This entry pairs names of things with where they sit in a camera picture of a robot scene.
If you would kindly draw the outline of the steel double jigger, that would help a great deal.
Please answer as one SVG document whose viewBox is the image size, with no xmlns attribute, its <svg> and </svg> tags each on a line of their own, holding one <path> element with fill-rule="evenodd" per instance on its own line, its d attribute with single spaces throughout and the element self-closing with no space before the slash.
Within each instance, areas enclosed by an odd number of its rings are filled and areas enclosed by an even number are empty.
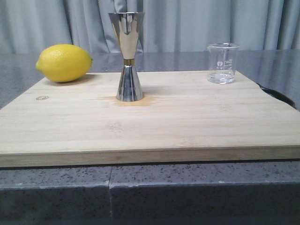
<svg viewBox="0 0 300 225">
<path fill-rule="evenodd" d="M 135 54 L 144 13 L 109 13 L 123 56 L 123 69 L 116 98 L 123 102 L 141 100 L 144 95 L 135 69 Z"/>
</svg>

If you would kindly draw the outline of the grey curtain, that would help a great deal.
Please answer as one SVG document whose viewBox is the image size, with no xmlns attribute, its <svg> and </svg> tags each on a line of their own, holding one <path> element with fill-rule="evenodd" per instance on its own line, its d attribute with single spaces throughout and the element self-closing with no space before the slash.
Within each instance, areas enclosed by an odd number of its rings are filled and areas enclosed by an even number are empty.
<svg viewBox="0 0 300 225">
<path fill-rule="evenodd" d="M 213 43 L 242 50 L 299 49 L 297 0 L 3 0 L 1 53 L 38 53 L 55 44 L 116 53 L 114 12 L 143 12 L 138 50 L 199 52 Z"/>
</svg>

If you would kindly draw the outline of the small glass beaker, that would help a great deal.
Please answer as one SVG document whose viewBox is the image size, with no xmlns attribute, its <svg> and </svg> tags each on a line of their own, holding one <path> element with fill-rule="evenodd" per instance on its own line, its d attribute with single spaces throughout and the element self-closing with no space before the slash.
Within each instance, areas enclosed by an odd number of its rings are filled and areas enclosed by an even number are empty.
<svg viewBox="0 0 300 225">
<path fill-rule="evenodd" d="M 235 43 L 210 44 L 208 81 L 229 84 L 234 81 L 239 45 Z"/>
</svg>

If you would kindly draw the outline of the black object behind board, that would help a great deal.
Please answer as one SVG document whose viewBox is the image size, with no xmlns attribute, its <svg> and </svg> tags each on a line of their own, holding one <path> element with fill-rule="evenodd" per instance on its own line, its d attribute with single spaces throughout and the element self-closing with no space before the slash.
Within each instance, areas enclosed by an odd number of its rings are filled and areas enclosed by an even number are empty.
<svg viewBox="0 0 300 225">
<path fill-rule="evenodd" d="M 296 109 L 296 105 L 295 103 L 290 99 L 288 98 L 287 96 L 285 96 L 284 94 L 276 91 L 276 90 L 272 90 L 272 89 L 269 89 L 269 88 L 266 88 L 260 84 L 257 83 L 257 85 L 260 87 L 260 89 L 262 91 L 264 91 L 265 93 L 267 93 L 268 95 L 272 96 L 273 98 L 276 98 L 280 101 L 283 101 L 285 103 L 287 103 L 289 106 L 293 107 L 294 109 Z"/>
</svg>

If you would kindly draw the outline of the light wooden cutting board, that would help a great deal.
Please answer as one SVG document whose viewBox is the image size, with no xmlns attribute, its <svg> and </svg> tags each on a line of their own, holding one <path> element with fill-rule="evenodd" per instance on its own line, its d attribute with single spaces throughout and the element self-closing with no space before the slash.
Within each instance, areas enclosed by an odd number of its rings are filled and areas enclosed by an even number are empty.
<svg viewBox="0 0 300 225">
<path fill-rule="evenodd" d="M 300 113 L 241 73 L 139 74 L 142 100 L 116 99 L 119 73 L 42 79 L 0 111 L 1 167 L 294 159 Z"/>
</svg>

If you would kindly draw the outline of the yellow lemon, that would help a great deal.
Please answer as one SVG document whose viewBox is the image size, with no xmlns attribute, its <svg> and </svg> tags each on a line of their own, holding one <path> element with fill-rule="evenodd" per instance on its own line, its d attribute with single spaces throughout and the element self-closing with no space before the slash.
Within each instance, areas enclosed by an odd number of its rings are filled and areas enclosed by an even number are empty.
<svg viewBox="0 0 300 225">
<path fill-rule="evenodd" d="M 49 80 L 64 83 L 83 77 L 92 62 L 90 54 L 84 49 L 76 45 L 59 44 L 41 52 L 36 69 Z"/>
</svg>

